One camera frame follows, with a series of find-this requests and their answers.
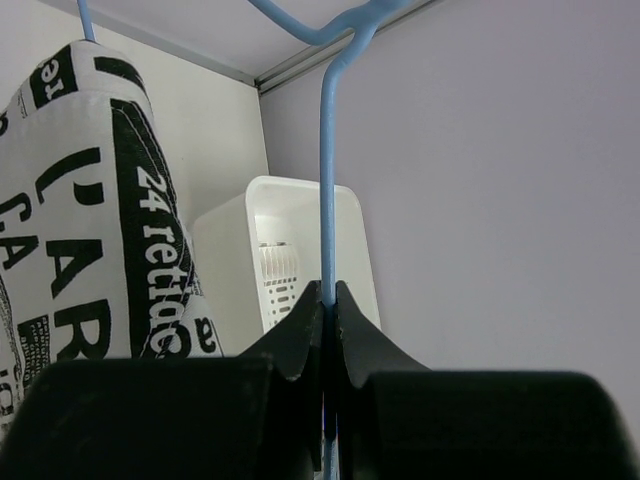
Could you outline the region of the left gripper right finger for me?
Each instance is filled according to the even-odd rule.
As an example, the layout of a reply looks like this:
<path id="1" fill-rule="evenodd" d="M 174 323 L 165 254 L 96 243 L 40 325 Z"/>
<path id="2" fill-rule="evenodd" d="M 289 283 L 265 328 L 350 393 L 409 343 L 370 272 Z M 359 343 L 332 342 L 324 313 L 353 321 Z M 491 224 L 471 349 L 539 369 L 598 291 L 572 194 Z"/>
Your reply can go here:
<path id="1" fill-rule="evenodd" d="M 337 286 L 338 445 L 345 479 L 635 479 L 614 400 L 574 371 L 432 370 Z"/>

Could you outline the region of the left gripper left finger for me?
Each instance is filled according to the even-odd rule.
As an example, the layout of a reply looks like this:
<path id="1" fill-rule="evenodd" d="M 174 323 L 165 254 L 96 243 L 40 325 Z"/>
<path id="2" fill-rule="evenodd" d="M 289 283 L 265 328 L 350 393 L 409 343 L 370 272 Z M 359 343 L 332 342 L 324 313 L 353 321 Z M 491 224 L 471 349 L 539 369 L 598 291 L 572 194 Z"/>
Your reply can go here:
<path id="1" fill-rule="evenodd" d="M 320 285 L 234 357 L 45 369 L 1 448 L 5 479 L 310 479 L 321 468 Z"/>

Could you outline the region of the black white newspaper print trousers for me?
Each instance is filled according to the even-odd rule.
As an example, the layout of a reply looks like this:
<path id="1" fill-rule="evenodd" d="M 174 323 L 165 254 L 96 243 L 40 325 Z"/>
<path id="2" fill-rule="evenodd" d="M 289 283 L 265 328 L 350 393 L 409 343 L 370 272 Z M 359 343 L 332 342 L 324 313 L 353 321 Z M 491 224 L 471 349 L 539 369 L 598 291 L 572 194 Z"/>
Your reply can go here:
<path id="1" fill-rule="evenodd" d="M 221 353 L 142 77 L 68 44 L 1 114 L 1 428 L 52 363 Z"/>

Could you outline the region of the blue hanger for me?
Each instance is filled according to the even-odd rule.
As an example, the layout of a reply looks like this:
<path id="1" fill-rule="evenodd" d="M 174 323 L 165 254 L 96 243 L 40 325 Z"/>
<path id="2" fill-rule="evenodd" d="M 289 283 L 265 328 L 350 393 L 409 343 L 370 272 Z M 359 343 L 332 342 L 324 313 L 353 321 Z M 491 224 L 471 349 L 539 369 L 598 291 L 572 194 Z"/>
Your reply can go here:
<path id="1" fill-rule="evenodd" d="M 385 425 L 377 392 L 404 385 L 426 367 L 376 328 L 336 279 L 335 100 L 339 80 L 368 47 L 378 27 L 405 1 L 369 0 L 313 29 L 271 1 L 254 7 L 312 46 L 346 31 L 350 43 L 327 67 L 319 127 L 321 279 L 311 282 L 291 312 L 251 345 L 237 362 L 260 359 L 269 367 L 266 413 L 256 440 L 255 479 L 378 479 Z"/>

